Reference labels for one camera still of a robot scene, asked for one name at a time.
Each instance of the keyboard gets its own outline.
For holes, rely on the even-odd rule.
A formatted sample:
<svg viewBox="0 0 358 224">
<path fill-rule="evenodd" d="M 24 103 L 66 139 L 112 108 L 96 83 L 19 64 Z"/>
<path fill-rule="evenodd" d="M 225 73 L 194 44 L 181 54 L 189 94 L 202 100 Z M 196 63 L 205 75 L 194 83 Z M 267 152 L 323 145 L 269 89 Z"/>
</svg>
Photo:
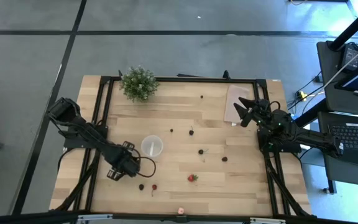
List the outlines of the keyboard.
<svg viewBox="0 0 358 224">
<path fill-rule="evenodd" d="M 339 124 L 328 125 L 331 134 L 337 136 L 343 144 L 345 150 L 358 150 L 358 126 Z"/>
</svg>

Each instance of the white wire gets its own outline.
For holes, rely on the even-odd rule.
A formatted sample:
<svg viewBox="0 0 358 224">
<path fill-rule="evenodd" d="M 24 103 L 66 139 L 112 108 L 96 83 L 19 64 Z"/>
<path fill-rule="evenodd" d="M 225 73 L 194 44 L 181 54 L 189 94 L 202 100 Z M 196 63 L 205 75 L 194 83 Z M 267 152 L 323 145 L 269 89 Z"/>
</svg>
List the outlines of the white wire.
<svg viewBox="0 0 358 224">
<path fill-rule="evenodd" d="M 304 1 L 302 1 L 301 3 L 298 3 L 298 4 L 295 4 L 294 2 L 293 2 L 293 0 L 291 0 L 291 3 L 294 5 L 294 6 L 299 6 L 300 4 L 302 4 L 302 3 L 304 3 L 304 2 L 307 2 L 308 0 L 304 0 Z"/>
<path fill-rule="evenodd" d="M 322 91 L 324 91 L 324 89 L 335 79 L 335 77 L 337 77 L 340 72 L 346 68 L 355 58 L 358 57 L 358 54 L 356 56 L 354 56 L 350 61 L 348 61 L 341 69 L 338 70 L 338 72 L 322 87 Z M 306 107 L 308 107 L 309 103 L 317 96 L 319 95 L 322 91 L 320 91 L 319 93 L 315 94 L 315 96 L 313 96 L 305 105 L 305 107 L 303 108 L 302 114 L 305 112 Z"/>
</svg>

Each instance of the cardboard sheet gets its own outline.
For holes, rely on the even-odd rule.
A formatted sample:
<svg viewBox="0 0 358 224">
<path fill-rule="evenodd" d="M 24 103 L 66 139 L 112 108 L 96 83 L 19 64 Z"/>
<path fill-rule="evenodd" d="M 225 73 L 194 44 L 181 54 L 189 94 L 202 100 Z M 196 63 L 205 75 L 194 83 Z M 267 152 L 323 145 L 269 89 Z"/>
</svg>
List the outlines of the cardboard sheet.
<svg viewBox="0 0 358 224">
<path fill-rule="evenodd" d="M 230 85 L 227 89 L 227 98 L 226 98 L 226 109 L 224 111 L 224 121 L 232 123 L 240 123 L 240 117 L 233 106 L 233 103 L 237 103 L 241 106 L 242 103 L 239 101 L 239 97 L 247 98 L 249 94 L 249 89 L 238 87 L 235 85 Z"/>
</svg>

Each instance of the table leg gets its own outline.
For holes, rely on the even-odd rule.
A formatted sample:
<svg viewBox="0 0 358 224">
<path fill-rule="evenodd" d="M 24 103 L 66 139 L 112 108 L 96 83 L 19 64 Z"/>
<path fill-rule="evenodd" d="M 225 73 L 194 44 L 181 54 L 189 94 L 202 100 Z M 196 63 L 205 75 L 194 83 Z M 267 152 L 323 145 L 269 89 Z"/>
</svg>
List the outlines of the table leg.
<svg viewBox="0 0 358 224">
<path fill-rule="evenodd" d="M 323 189 L 327 194 L 336 194 L 335 181 L 328 179 L 328 188 Z"/>
<path fill-rule="evenodd" d="M 296 125 L 299 127 L 304 127 L 308 123 L 312 122 L 314 119 L 317 118 L 318 112 L 328 112 L 327 102 L 324 98 L 318 104 L 314 105 L 311 109 L 306 111 L 303 115 L 295 120 Z"/>
</svg>

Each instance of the pink object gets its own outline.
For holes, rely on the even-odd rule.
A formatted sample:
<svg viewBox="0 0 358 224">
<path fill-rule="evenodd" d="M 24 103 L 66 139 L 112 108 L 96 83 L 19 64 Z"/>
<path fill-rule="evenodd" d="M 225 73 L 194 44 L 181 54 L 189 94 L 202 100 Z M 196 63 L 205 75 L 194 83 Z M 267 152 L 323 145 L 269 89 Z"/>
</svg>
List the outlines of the pink object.
<svg viewBox="0 0 358 224">
<path fill-rule="evenodd" d="M 183 215 L 185 213 L 185 210 L 183 208 L 178 209 L 178 214 Z"/>
</svg>

